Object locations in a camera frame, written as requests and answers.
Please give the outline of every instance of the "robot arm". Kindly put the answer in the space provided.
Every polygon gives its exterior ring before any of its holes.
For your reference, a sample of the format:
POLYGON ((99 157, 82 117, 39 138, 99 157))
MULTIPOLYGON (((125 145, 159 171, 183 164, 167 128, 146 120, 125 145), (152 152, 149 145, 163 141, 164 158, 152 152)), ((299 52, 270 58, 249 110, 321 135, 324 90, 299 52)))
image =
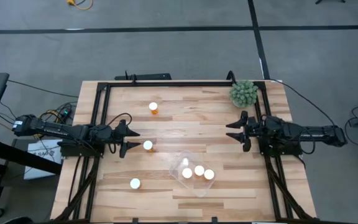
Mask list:
POLYGON ((347 144, 343 130, 338 126, 300 126, 286 122, 278 117, 266 116, 261 122, 254 117, 248 118, 243 111, 240 120, 226 125, 228 128, 241 128, 242 133, 226 133, 226 135, 244 143, 244 152, 249 151, 249 137, 256 137, 261 145, 261 151, 270 156, 278 154, 302 154, 301 142, 323 142, 330 146, 341 147, 347 144))
POLYGON ((127 150, 140 144, 124 142, 127 136, 140 136, 127 127, 124 119, 112 130, 110 126, 103 124, 70 126, 44 121, 28 114, 18 117, 12 130, 16 136, 44 134, 62 138, 59 145, 63 156, 100 156, 105 144, 120 144, 120 157, 124 158, 127 150))

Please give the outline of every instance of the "transparent bowl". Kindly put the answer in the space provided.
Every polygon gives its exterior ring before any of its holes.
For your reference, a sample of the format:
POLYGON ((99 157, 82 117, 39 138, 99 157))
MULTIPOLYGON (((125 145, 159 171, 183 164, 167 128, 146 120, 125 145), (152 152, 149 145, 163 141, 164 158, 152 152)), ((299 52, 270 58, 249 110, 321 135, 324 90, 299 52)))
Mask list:
POLYGON ((199 177, 194 173, 194 168, 196 166, 203 166, 205 170, 211 169, 193 153, 184 151, 179 155, 178 160, 172 164, 169 173, 191 190, 197 197, 204 197, 208 193, 208 189, 211 188, 213 182, 215 182, 216 173, 213 170, 215 173, 214 178, 207 180, 203 175, 199 177), (189 179, 184 178, 181 174, 184 168, 190 168, 191 171, 193 171, 193 175, 189 179))

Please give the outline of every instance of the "black floor stripe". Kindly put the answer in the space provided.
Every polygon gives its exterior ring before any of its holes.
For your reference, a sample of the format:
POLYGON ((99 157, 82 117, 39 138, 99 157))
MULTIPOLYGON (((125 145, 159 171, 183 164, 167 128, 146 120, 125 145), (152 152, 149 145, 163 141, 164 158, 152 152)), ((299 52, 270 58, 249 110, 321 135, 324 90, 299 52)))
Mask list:
POLYGON ((91 29, 32 29, 0 30, 0 34, 85 34, 117 32, 180 32, 180 31, 242 31, 253 30, 251 26, 193 26, 193 27, 133 27, 91 29))
POLYGON ((259 30, 358 30, 358 25, 351 25, 351 26, 260 26, 259 30))
POLYGON ((256 41, 256 46, 258 49, 259 60, 260 60, 260 64, 262 67, 262 75, 263 75, 264 79, 270 79, 269 70, 267 68, 265 50, 264 50, 264 46, 262 44, 262 38, 261 38, 260 32, 259 32, 258 20, 256 18, 254 1, 248 0, 248 6, 249 6, 249 12, 251 14, 251 19, 252 19, 252 27, 254 28, 255 41, 256 41))

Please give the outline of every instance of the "wooden tabletop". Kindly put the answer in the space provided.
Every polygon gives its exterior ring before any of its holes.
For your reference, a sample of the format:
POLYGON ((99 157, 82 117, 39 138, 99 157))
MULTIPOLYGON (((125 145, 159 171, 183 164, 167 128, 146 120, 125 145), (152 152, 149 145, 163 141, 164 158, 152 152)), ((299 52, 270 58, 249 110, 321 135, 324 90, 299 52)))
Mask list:
MULTIPOLYGON (((75 124, 90 122, 97 83, 83 82, 75 124)), ((266 86, 272 114, 291 121, 283 86, 272 82, 266 82, 266 86)), ((230 89, 112 88, 107 121, 120 113, 130 113, 133 121, 129 127, 141 136, 128 140, 151 140, 154 152, 145 152, 142 146, 138 146, 121 159, 118 153, 111 154, 106 149, 99 165, 91 221, 131 222, 132 218, 139 218, 140 222, 210 222, 211 217, 218 217, 222 222, 274 220, 265 162, 259 154, 256 139, 251 138, 250 152, 243 152, 237 141, 225 135, 239 132, 225 125, 237 121, 242 111, 230 102, 230 89), (158 115, 152 115, 148 108, 153 101, 158 103, 158 115), (192 194, 168 171, 184 150, 202 158, 215 170, 216 181, 202 198, 192 194), (140 189, 131 189, 129 182, 132 178, 141 180, 140 189)), ((249 116, 255 116, 254 107, 246 110, 249 116)), ((70 157, 63 163, 51 218, 58 216, 67 205, 76 160, 77 157, 70 157)), ((289 191, 307 213, 315 216, 303 164, 293 156, 282 156, 282 160, 289 191)), ((80 170, 81 166, 75 187, 78 186, 80 170)), ((83 198, 80 217, 85 215, 87 196, 83 198)), ((278 199, 285 217, 279 190, 278 199)))

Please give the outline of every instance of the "potted succulent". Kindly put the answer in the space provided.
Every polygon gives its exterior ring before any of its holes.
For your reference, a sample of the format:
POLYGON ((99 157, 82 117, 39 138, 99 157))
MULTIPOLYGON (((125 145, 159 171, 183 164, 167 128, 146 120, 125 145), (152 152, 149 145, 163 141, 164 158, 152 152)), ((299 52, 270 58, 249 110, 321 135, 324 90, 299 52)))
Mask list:
POLYGON ((258 87, 248 80, 237 81, 230 90, 230 100, 238 108, 246 108, 256 103, 258 87))

